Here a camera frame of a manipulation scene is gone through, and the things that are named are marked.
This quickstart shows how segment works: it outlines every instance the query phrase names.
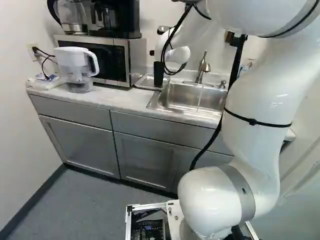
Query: cabinet base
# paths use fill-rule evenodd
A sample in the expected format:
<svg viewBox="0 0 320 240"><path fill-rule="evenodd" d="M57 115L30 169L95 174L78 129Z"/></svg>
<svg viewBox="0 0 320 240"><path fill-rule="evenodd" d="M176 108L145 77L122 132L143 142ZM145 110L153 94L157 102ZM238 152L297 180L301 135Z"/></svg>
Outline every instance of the cabinet base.
<svg viewBox="0 0 320 240"><path fill-rule="evenodd" d="M161 195L161 196L164 196L164 197L167 197L170 199L178 199L178 195L173 192L167 192L167 191L164 191L161 189L153 188L150 186L145 186L145 185L142 185L142 184L139 184L136 182L131 182L131 181L123 180L123 179L116 179L116 178L106 176L101 173L90 171L90 170L80 168L77 166L73 166L73 165L70 165L67 163L64 163L64 165L66 166L67 169L76 171L78 173L86 174L86 175L94 177L94 178L102 179L102 180L105 180L105 181L108 181L108 182L111 182L114 184L122 184L122 185L126 185L128 187L131 187L131 188L140 189L140 190L143 190L143 191L146 191L149 193L153 193L153 194L157 194L157 195Z"/></svg>

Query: electrical outlet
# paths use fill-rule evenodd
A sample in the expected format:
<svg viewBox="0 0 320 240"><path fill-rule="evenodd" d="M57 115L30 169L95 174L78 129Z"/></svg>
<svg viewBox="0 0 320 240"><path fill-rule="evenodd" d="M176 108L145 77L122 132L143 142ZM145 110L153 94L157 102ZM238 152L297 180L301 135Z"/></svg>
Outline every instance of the electrical outlet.
<svg viewBox="0 0 320 240"><path fill-rule="evenodd" d="M28 44L26 45L26 47L27 47L27 49L28 49L28 52L29 52L29 55L30 55L30 58L31 58L32 62L37 61L38 59L37 59L37 57L35 56L35 52L33 51L32 48L33 48L33 47L37 47L37 48L38 48L38 44L37 44L37 43L34 43L34 42L28 43Z"/></svg>

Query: microwave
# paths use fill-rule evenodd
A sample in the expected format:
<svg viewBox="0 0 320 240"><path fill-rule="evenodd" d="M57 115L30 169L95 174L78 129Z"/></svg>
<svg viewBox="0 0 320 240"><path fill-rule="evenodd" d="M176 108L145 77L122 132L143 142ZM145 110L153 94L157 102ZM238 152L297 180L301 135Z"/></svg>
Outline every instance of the microwave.
<svg viewBox="0 0 320 240"><path fill-rule="evenodd" d="M94 83L130 88L146 74L147 40L145 38L54 35L54 39L58 47L86 48L96 55L100 73L92 77Z"/></svg>

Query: faucet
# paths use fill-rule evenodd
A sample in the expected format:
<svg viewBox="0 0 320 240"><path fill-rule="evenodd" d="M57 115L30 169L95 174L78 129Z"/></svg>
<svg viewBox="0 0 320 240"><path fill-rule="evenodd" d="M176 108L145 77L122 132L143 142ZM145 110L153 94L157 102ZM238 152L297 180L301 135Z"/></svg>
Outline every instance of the faucet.
<svg viewBox="0 0 320 240"><path fill-rule="evenodd" d="M204 77L204 73L211 72L210 64L206 62L207 53L208 53L208 51L206 50L204 52L203 58L201 59L201 61L199 63L199 69L198 69L198 73L197 73L196 79L195 79L196 84L202 84L202 78Z"/></svg>

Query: white countertop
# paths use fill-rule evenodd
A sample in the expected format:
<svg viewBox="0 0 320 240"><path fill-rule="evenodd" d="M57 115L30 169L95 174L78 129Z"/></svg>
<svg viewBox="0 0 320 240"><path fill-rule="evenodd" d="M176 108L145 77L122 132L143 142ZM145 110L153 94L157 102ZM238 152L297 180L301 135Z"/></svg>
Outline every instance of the white countertop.
<svg viewBox="0 0 320 240"><path fill-rule="evenodd" d="M215 129L220 120L219 116L213 119L203 119L195 116L187 116L167 111L148 109L147 105L153 96L154 91L138 88L118 89L95 86L93 91L80 94L71 93L65 89L64 85L62 85L47 91L27 88L27 93L75 104L82 104L86 106L173 121L177 123L191 124L211 129ZM289 129L285 140L292 142L295 138L295 133Z"/></svg>

